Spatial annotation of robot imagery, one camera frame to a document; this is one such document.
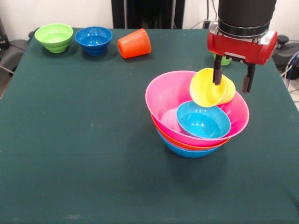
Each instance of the bowl rim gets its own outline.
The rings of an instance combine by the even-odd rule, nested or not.
[[[169,142],[160,132],[159,132],[159,130],[157,130],[158,131],[158,134],[159,134],[159,136],[162,138],[162,140],[163,141],[166,141],[167,142],[167,144],[169,144],[169,145],[171,145],[172,147],[174,147],[174,148],[176,148],[176,149],[178,149],[178,150],[181,150],[181,151],[184,151],[184,152],[187,152],[187,153],[196,153],[196,154],[202,154],[202,153],[209,153],[209,152],[211,152],[211,151],[213,151],[213,150],[216,150],[216,149],[218,149],[220,146],[216,146],[216,147],[213,147],[213,148],[209,148],[209,149],[207,149],[207,150],[200,150],[200,151],[194,151],[194,150],[188,150],[188,149],[184,149],[184,148],[181,148],[181,147],[179,147],[179,146],[176,146],[176,145],[174,145],[173,143],[171,143],[171,142]]]
[[[220,135],[219,137],[217,138],[205,138],[205,137],[200,137],[200,136],[197,136],[195,134],[192,134],[191,132],[189,132],[186,128],[184,128],[183,124],[180,122],[180,120],[178,119],[178,112],[179,112],[179,109],[184,105],[184,104],[187,104],[187,103],[194,103],[195,105],[197,105],[198,107],[201,107],[201,108],[205,108],[206,110],[209,110],[211,108],[215,108],[216,111],[219,111],[219,113],[222,113],[224,114],[224,117],[226,118],[226,120],[228,120],[228,123],[229,123],[229,126],[228,126],[228,130],[226,132],[224,132],[224,134]],[[177,121],[178,121],[178,125],[180,126],[180,128],[182,128],[186,133],[192,135],[193,137],[196,137],[196,138],[201,138],[201,139],[220,139],[222,137],[224,137],[225,135],[227,135],[231,129],[231,121],[228,117],[228,115],[219,107],[217,106],[211,106],[211,107],[203,107],[203,106],[200,106],[198,105],[197,103],[195,103],[193,100],[188,100],[188,101],[185,101],[183,103],[180,104],[180,106],[178,106],[178,109],[177,109]]]
[[[73,36],[73,34],[74,34],[74,30],[73,30],[73,28],[72,28],[71,26],[67,25],[67,24],[64,24],[64,23],[50,23],[50,24],[41,26],[39,29],[37,29],[37,30],[35,31],[35,33],[34,33],[34,37],[36,38],[36,40],[39,41],[40,43],[49,44],[49,42],[44,42],[44,41],[38,39],[38,38],[36,37],[36,34],[37,34],[38,32],[40,32],[40,30],[41,30],[42,28],[49,27],[49,26],[53,26],[53,25],[61,25],[61,26],[65,26],[65,27],[67,27],[67,28],[69,28],[69,29],[71,30],[71,34],[70,34],[66,39],[64,39],[63,41],[66,41],[66,40],[70,39],[70,38]]]
[[[80,29],[80,30],[78,30],[78,31],[76,32],[76,34],[75,34],[75,40],[76,40],[76,42],[79,43],[80,45],[82,45],[82,46],[86,46],[86,47],[91,47],[90,45],[80,43],[80,42],[78,41],[78,39],[77,39],[77,35],[78,35],[79,32],[81,32],[82,30],[85,30],[85,29],[89,29],[89,28],[100,28],[100,29],[105,29],[105,30],[107,30],[107,31],[110,33],[110,35],[111,35],[111,37],[110,37],[106,42],[101,43],[101,44],[97,44],[96,46],[104,45],[104,44],[106,44],[106,43],[109,43],[109,42],[112,40],[113,33],[111,32],[110,29],[105,28],[105,27],[99,27],[99,26],[91,26],[91,27],[85,27],[85,28],[82,28],[82,29]]]
[[[230,138],[227,138],[227,139],[223,140],[222,142],[220,142],[220,143],[218,143],[218,144],[216,144],[216,145],[214,145],[214,146],[193,146],[193,145],[188,145],[188,144],[185,144],[185,143],[183,143],[183,142],[180,142],[180,141],[174,139],[173,137],[169,136],[168,134],[166,134],[166,133],[165,133],[165,132],[158,126],[158,124],[155,122],[153,114],[150,114],[150,115],[151,115],[151,118],[152,118],[152,120],[153,120],[153,123],[154,123],[156,129],[162,134],[162,136],[164,136],[164,137],[167,136],[171,141],[173,141],[172,144],[175,144],[175,145],[178,144],[178,146],[179,146],[179,147],[182,147],[182,148],[186,147],[186,148],[188,148],[188,150],[190,150],[190,151],[204,151],[204,150],[208,150],[208,149],[211,149],[211,148],[214,148],[214,147],[220,147],[220,146],[226,144],[226,143],[230,140]]]
[[[175,70],[175,71],[169,71],[169,72],[163,73],[163,74],[161,74],[161,75],[155,77],[155,78],[149,83],[149,85],[147,86],[146,91],[145,91],[145,103],[146,103],[147,108],[148,108],[148,110],[149,110],[149,112],[150,112],[151,114],[152,114],[152,110],[151,110],[150,107],[149,107],[149,103],[148,103],[148,99],[147,99],[147,93],[148,93],[148,91],[149,91],[150,86],[153,85],[153,83],[154,83],[156,80],[160,79],[161,77],[163,77],[163,76],[167,76],[169,73],[174,73],[174,72],[188,72],[188,73],[196,74],[196,71],[190,71],[190,70]],[[246,111],[247,111],[248,116],[247,116],[247,118],[246,118],[246,125],[244,125],[244,126],[243,126],[238,132],[236,132],[235,134],[232,134],[232,135],[229,135],[229,136],[226,135],[226,136],[224,136],[224,137],[222,137],[222,138],[219,138],[219,139],[199,139],[199,138],[196,138],[196,137],[192,137],[192,136],[190,136],[190,135],[186,135],[186,134],[183,134],[183,133],[176,132],[175,130],[170,129],[170,128],[168,128],[168,127],[167,127],[167,128],[170,129],[171,131],[173,131],[173,132],[176,133],[176,134],[182,135],[184,138],[189,138],[189,139],[192,139],[192,140],[221,141],[221,140],[225,140],[225,139],[227,139],[227,138],[232,138],[232,137],[234,137],[234,136],[240,134],[240,133],[246,128],[246,126],[248,125],[249,119],[250,119],[250,112],[249,112],[249,108],[248,108],[248,105],[247,105],[246,101],[244,100],[244,98],[242,97],[242,95],[241,95],[237,90],[235,91],[235,96],[234,96],[234,97],[236,97],[236,95],[239,95],[239,96],[241,97],[241,100],[245,103],[245,105],[246,105]],[[158,121],[160,122],[160,120],[159,120],[154,114],[153,114],[153,117],[154,117],[156,120],[158,120]]]

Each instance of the yellow cup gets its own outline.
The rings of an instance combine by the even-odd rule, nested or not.
[[[222,75],[222,78],[225,78],[226,81],[226,91],[219,104],[228,103],[235,96],[235,84],[233,83],[233,81],[227,78],[225,75]]]
[[[195,74],[190,83],[192,100],[203,107],[224,104],[235,96],[235,84],[222,75],[220,85],[213,83],[213,69],[202,69]]]

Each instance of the green bowl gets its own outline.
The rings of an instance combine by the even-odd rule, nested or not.
[[[60,53],[69,46],[73,32],[73,29],[65,24],[49,24],[40,27],[34,36],[50,52]]]
[[[229,65],[231,61],[232,61],[231,59],[226,59],[226,57],[222,57],[221,66]]]

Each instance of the cable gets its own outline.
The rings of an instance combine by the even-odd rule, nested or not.
[[[289,91],[289,93],[291,92],[296,92],[296,91],[299,91],[299,88],[295,89],[295,90],[292,90],[292,91]]]
[[[194,27],[196,27],[197,25],[201,24],[202,22],[205,22],[205,21],[210,21],[210,20],[202,20],[202,21],[199,21],[198,23],[196,23],[193,27],[191,27],[190,29],[193,29]]]
[[[291,73],[292,73],[292,71],[293,71],[293,67],[294,67],[294,64],[295,64],[295,62],[296,62],[296,60],[297,60],[297,57],[298,57],[298,55],[296,55],[296,57],[294,57],[294,58],[293,58],[293,61],[292,61],[292,68],[291,68],[291,70],[290,70],[289,77],[288,77],[288,81],[287,81],[287,85],[286,85],[286,88],[287,88],[287,89],[289,88],[289,85],[290,85]]]
[[[11,71],[11,70],[9,70],[9,69],[7,69],[7,68],[3,67],[2,65],[0,65],[0,68],[1,68],[1,69],[3,69],[3,70],[5,70],[5,71],[8,71],[8,72],[10,72],[10,73],[14,74],[14,72],[13,72],[13,71]]]
[[[206,20],[209,19],[209,13],[210,13],[209,0],[206,0]]]
[[[282,76],[284,76],[284,75],[285,75],[285,71],[284,71],[283,73],[280,74],[280,77],[282,77]]]
[[[289,64],[293,61],[294,57],[297,57],[297,56],[298,56],[298,54],[299,54],[299,51],[297,51],[297,52],[290,58],[290,60],[289,60],[288,63],[287,63],[287,66],[286,66],[286,68],[285,68],[285,72],[284,72],[284,74],[285,74],[285,77],[284,77],[285,84],[286,84],[286,74],[287,74],[287,72],[288,72]]]
[[[216,16],[215,16],[215,20],[216,20],[217,17],[218,17],[218,13],[217,13],[216,8],[215,8],[215,2],[214,2],[214,0],[212,0],[212,4],[213,4],[214,12],[215,12],[215,14],[216,14]]]

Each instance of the plastic bowl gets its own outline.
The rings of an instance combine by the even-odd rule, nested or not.
[[[75,39],[88,54],[99,56],[107,51],[112,36],[104,27],[86,27],[76,33]]]
[[[222,109],[205,108],[192,100],[178,107],[177,119],[182,133],[198,138],[217,139],[230,130],[229,118]]]
[[[70,26],[55,23],[40,27],[34,36],[48,51],[60,53],[69,46],[73,32]]]
[[[222,141],[221,143],[217,144],[217,145],[214,145],[214,146],[210,146],[210,147],[198,147],[198,146],[191,146],[191,145],[187,145],[187,144],[184,144],[182,142],[179,142],[175,139],[173,139],[172,137],[168,136],[165,132],[163,132],[160,127],[155,123],[155,120],[153,118],[153,115],[151,114],[151,117],[152,117],[152,120],[154,122],[154,125],[156,127],[156,129],[160,132],[160,134],[171,144],[175,145],[175,146],[178,146],[180,148],[183,148],[185,150],[190,150],[190,151],[205,151],[205,150],[208,150],[208,149],[212,149],[212,148],[216,148],[216,147],[219,147],[219,146],[222,146],[224,145],[225,143],[227,143],[230,139],[226,139],[224,141]]]
[[[180,156],[183,156],[185,158],[200,158],[206,155],[211,154],[212,152],[215,152],[219,147],[215,147],[212,149],[208,149],[205,151],[188,151],[185,149],[182,149],[180,147],[177,147],[173,144],[171,144],[170,142],[168,142],[158,131],[158,134],[160,135],[161,139],[163,140],[164,144],[171,150],[173,151],[175,154],[178,154]]]
[[[172,71],[156,77],[146,89],[145,101],[154,121],[168,136],[184,144],[211,147],[242,132],[249,121],[249,109],[237,91],[230,102],[218,105],[228,115],[231,122],[229,133],[219,139],[200,139],[169,128],[161,122],[161,118],[169,110],[178,108],[183,102],[192,100],[189,85],[195,74],[195,71]]]

